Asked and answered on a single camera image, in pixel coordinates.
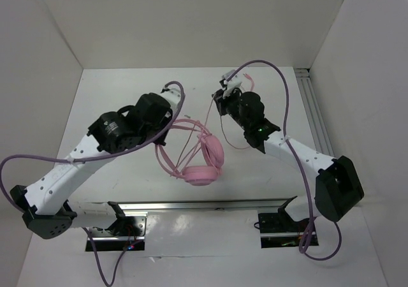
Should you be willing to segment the pink headphones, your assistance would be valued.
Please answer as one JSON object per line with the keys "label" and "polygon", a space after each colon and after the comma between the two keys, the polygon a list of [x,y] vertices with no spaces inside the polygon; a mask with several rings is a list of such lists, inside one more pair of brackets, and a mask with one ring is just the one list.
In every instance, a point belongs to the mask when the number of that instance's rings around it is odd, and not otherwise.
{"label": "pink headphones", "polygon": [[155,146],[159,166],[171,177],[192,186],[207,186],[222,174],[224,149],[219,139],[200,121],[178,119],[171,129],[187,131],[189,136],[179,154],[172,161],[162,145]]}

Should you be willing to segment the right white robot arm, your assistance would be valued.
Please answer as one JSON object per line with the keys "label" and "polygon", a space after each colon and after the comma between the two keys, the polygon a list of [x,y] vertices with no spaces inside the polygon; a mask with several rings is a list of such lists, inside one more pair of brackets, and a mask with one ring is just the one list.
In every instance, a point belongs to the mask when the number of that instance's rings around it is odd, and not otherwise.
{"label": "right white robot arm", "polygon": [[225,95],[220,89],[214,100],[219,114],[229,115],[243,129],[252,148],[305,172],[314,194],[312,206],[316,215],[337,223],[364,197],[349,158],[327,156],[285,136],[265,117],[265,106],[255,92],[235,88]]}

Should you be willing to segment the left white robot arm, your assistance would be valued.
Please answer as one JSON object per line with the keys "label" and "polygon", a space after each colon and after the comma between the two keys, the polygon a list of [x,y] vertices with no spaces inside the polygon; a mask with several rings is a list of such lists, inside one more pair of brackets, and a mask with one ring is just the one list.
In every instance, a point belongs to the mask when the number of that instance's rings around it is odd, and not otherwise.
{"label": "left white robot arm", "polygon": [[22,208],[26,227],[43,239],[79,227],[121,234],[126,216],[118,203],[71,202],[69,198],[115,158],[163,142],[183,102],[182,94],[165,88],[159,94],[143,94],[135,105],[100,115],[69,155],[58,159],[39,181],[11,189],[11,198]]}

